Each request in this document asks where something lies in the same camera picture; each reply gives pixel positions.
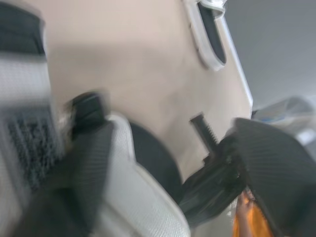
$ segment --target mesh panel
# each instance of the mesh panel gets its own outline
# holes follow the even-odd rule
[[[25,184],[35,191],[61,158],[51,112],[49,108],[28,108],[4,114]]]

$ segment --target orange object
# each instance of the orange object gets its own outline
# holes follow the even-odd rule
[[[267,220],[263,216],[259,207],[255,204],[252,209],[248,212],[248,223],[250,225],[252,237],[273,237]],[[239,223],[235,216],[233,237],[239,237]]]

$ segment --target gray mesh fabric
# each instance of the gray mesh fabric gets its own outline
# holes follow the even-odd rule
[[[114,122],[115,130],[101,219],[95,234],[189,237],[190,229],[179,207],[136,165],[129,123],[119,116],[112,115],[109,119]]]

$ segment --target gray wall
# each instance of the gray wall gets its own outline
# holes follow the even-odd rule
[[[316,0],[228,0],[226,21],[257,109],[316,94]]]

